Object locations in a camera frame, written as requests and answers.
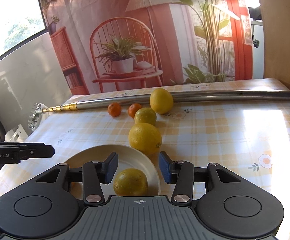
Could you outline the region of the white ceramic plate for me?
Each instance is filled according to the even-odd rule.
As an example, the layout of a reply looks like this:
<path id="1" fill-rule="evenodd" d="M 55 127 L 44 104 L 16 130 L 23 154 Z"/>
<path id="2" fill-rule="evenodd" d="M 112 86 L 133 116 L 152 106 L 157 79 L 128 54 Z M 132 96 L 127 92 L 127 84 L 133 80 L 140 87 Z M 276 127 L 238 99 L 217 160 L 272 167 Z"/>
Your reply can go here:
<path id="1" fill-rule="evenodd" d="M 159 174 L 151 160 L 140 151 L 124 145 L 98 145 L 83 150 L 65 161 L 70 168 L 82 167 L 88 161 L 104 161 L 111 152 L 118 154 L 119 173 L 127 168 L 141 170 L 147 177 L 149 196 L 158 196 L 161 193 Z"/>

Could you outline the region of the large front yellow lemon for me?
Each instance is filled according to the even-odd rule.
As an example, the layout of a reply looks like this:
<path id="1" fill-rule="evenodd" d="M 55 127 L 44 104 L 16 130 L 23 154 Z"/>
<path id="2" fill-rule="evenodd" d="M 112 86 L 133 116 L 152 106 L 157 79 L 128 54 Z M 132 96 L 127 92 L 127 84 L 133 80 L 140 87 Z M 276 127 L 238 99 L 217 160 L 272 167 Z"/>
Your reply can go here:
<path id="1" fill-rule="evenodd" d="M 160 152 L 162 135 L 158 128 L 148 123 L 134 124 L 128 135 L 129 145 L 151 156 Z"/>

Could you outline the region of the telescopic metal pole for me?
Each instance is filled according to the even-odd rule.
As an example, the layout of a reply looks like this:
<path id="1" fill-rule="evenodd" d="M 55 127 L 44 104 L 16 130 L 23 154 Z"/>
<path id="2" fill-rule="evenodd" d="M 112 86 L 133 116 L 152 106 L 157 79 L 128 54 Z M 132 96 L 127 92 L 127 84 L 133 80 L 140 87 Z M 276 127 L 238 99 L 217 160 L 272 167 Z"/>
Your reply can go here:
<path id="1" fill-rule="evenodd" d="M 290 90 L 212 90 L 212 91 L 185 91 L 168 92 L 157 88 L 151 94 L 118 96 L 115 98 L 103 98 L 83 100 L 54 107 L 44 107 L 37 103 L 33 107 L 28 120 L 28 128 L 32 131 L 38 128 L 42 122 L 42 115 L 51 112 L 84 111 L 98 108 L 110 108 L 110 106 L 130 106 L 132 103 L 142 105 L 150 104 L 158 114 L 168 113 L 174 103 L 183 102 L 207 102 L 207 101 L 251 101 L 251 100 L 290 100 Z"/>

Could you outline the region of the far left mandarin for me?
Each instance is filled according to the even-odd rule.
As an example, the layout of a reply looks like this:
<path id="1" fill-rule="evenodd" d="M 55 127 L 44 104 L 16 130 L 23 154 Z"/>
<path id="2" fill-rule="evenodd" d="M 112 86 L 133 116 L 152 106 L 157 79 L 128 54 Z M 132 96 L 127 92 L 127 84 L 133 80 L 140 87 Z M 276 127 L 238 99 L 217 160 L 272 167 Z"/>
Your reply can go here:
<path id="1" fill-rule="evenodd" d="M 113 102 L 108 106 L 108 114 L 112 117 L 120 116 L 122 107 L 119 103 Z"/>

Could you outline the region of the mandarin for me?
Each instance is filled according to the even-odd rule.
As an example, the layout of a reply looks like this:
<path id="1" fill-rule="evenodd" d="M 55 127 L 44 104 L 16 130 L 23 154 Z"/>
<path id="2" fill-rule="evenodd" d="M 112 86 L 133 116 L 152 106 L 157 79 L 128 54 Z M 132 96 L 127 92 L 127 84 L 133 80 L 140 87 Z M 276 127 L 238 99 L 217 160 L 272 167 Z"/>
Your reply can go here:
<path id="1" fill-rule="evenodd" d="M 138 110 L 140 110 L 142 108 L 142 105 L 139 104 L 139 103 L 133 103 L 132 105 L 129 106 L 128 108 L 128 115 L 131 117 L 131 118 L 134 118 L 135 117 L 135 114 Z"/>
<path id="2" fill-rule="evenodd" d="M 113 102 L 108 106 L 108 114 L 112 117 L 120 116 L 122 107 L 119 103 Z"/>

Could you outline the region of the greenish yellow lemon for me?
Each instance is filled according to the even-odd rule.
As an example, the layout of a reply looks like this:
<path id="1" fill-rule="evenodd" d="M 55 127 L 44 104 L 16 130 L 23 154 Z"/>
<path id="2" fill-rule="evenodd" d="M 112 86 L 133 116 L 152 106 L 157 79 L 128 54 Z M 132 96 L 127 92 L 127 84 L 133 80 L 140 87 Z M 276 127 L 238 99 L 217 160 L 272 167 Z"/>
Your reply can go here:
<path id="1" fill-rule="evenodd" d="M 156 119 L 157 116 L 155 111 L 149 107 L 139 109 L 134 116 L 134 122 L 136 124 L 147 123 L 155 126 Z"/>

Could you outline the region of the large lemon by pole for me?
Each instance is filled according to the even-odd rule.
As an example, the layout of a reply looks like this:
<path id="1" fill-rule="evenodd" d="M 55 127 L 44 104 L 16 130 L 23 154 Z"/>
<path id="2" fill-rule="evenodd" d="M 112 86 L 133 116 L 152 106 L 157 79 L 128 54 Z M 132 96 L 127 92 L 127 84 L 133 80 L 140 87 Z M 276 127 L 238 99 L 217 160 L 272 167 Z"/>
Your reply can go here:
<path id="1" fill-rule="evenodd" d="M 174 105 L 170 92 L 163 88 L 155 89 L 150 95 L 150 107 L 158 114 L 168 113 Z"/>

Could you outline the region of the printed room backdrop cloth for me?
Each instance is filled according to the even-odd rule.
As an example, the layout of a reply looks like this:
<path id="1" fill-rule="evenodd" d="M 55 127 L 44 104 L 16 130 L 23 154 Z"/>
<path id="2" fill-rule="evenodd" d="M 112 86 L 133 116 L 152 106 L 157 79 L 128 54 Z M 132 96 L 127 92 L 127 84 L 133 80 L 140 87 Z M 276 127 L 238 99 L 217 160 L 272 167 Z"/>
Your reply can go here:
<path id="1" fill-rule="evenodd" d="M 249 80 L 246 0 L 39 0 L 72 94 Z"/>

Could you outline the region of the wooden headboard panel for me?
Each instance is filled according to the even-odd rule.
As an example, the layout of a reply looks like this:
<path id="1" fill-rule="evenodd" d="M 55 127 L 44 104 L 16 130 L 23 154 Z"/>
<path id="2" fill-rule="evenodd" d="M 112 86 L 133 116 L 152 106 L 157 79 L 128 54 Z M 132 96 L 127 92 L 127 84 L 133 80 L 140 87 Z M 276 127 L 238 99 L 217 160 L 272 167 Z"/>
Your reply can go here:
<path id="1" fill-rule="evenodd" d="M 264 77 L 290 89 L 290 0 L 259 0 L 264 31 Z"/>

